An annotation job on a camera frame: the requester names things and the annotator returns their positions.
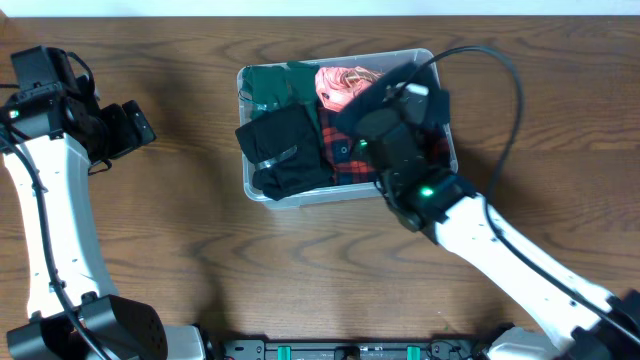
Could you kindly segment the red navy plaid shirt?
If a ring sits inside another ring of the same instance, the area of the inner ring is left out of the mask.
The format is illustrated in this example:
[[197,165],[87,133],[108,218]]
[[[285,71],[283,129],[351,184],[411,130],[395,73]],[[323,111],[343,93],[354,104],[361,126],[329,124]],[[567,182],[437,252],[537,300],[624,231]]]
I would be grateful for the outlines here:
[[[323,107],[318,108],[324,157],[333,168],[334,185],[346,186],[374,182],[377,178],[375,169],[364,161],[352,159],[353,140],[337,129],[337,115],[337,112]],[[452,158],[451,146],[444,131],[432,128],[425,130],[423,135],[428,159],[448,166]]]

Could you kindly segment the dark navy cloth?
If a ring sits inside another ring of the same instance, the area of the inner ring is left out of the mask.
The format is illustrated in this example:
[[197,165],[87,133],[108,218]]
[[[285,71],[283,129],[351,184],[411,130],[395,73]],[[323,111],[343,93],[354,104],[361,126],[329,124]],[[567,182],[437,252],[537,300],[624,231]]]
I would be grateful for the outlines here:
[[[399,90],[397,85],[404,82],[428,90],[427,96],[422,98],[425,105],[410,105],[402,101],[403,95],[395,96]],[[361,120],[382,109],[392,109],[404,123],[418,129],[437,128],[451,121],[449,92],[441,88],[437,73],[431,66],[422,67],[415,62],[393,68],[350,101],[336,115],[336,128],[355,137],[359,135]]]

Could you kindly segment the pink printed t-shirt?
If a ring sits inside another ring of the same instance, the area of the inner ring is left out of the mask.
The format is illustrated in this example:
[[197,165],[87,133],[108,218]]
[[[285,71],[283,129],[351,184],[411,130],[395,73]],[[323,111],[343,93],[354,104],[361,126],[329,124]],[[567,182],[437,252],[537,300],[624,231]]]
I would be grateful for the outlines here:
[[383,73],[356,67],[320,67],[315,75],[316,94],[322,106],[340,112]]

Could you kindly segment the black cloth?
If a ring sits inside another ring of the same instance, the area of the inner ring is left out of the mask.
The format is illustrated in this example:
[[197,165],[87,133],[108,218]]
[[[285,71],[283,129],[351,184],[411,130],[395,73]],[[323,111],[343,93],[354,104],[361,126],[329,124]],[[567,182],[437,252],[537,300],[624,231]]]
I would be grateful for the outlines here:
[[333,184],[315,128],[301,105],[266,112],[235,131],[254,165],[252,185],[275,201]]

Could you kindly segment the dark green cloth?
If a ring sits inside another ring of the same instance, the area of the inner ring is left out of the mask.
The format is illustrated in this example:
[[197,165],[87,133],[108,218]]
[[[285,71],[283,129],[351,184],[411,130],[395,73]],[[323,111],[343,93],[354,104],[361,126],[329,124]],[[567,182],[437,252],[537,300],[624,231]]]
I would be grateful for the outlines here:
[[320,144],[323,144],[317,112],[319,98],[315,76],[320,67],[297,61],[285,65],[247,66],[241,71],[242,84],[238,97],[253,106],[251,118],[290,105],[301,105]]

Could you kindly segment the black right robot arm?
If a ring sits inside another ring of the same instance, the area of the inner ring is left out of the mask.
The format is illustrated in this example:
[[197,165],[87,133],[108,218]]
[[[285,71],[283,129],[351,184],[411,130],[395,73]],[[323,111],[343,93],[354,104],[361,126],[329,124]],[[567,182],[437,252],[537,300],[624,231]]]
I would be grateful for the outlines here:
[[539,325],[538,333],[505,330],[481,357],[638,358],[638,292],[618,298],[533,244],[468,181],[428,161],[416,122],[402,112],[374,111],[355,134],[399,222],[473,265]]

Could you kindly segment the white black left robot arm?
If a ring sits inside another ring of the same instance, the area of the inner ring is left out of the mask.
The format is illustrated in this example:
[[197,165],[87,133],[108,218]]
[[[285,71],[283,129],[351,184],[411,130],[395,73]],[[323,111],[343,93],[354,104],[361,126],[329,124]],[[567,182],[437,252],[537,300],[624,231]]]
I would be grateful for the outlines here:
[[15,359],[205,359],[194,325],[171,326],[123,298],[101,253],[88,180],[97,163],[152,142],[135,102],[101,107],[91,75],[18,69],[1,110],[1,151],[25,229],[27,324],[10,330]]

